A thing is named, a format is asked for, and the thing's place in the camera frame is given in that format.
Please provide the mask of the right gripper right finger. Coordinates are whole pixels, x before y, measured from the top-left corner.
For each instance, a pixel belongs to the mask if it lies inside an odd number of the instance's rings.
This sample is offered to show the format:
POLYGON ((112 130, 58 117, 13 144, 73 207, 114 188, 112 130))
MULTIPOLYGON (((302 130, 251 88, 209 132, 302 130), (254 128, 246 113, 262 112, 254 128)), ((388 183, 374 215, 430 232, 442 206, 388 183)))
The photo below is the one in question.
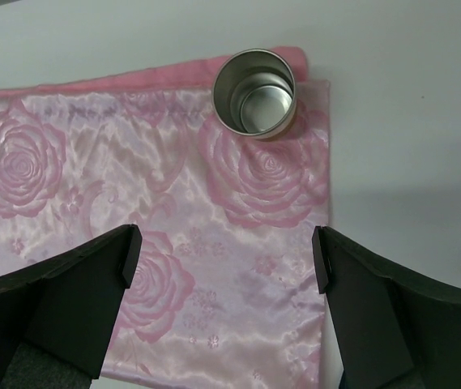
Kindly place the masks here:
POLYGON ((367 250, 330 227, 312 236, 341 388, 461 388, 461 289, 367 250))

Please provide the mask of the pink rose satin cloth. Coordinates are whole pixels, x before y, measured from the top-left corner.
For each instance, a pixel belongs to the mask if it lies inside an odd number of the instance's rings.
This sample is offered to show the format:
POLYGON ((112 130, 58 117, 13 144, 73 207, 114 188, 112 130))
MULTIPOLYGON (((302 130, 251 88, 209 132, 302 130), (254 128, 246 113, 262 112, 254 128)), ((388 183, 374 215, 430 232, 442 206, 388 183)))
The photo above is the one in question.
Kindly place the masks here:
POLYGON ((329 219, 329 94, 304 52, 291 130, 228 131, 224 59, 0 90, 0 276, 121 224, 143 236, 103 365, 152 388, 315 388, 329 219))

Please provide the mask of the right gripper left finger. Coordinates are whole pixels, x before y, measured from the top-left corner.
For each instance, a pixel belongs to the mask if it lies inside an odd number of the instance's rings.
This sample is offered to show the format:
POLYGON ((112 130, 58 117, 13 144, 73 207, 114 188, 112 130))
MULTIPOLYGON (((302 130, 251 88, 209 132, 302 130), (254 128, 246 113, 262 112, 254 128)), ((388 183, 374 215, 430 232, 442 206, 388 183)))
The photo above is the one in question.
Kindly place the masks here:
POLYGON ((0 388, 89 388, 99 378, 142 241, 124 224, 0 276, 0 388))

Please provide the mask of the small metal cup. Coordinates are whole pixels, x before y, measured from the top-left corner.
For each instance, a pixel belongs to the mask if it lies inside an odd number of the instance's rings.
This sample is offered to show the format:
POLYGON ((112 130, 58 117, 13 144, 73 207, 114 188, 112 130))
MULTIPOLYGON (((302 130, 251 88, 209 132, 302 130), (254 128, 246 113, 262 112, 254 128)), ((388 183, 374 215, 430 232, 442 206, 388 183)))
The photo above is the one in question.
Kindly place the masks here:
POLYGON ((277 53, 248 49, 219 69, 211 91, 215 115, 227 130, 255 140, 281 136, 297 111, 297 83, 277 53))

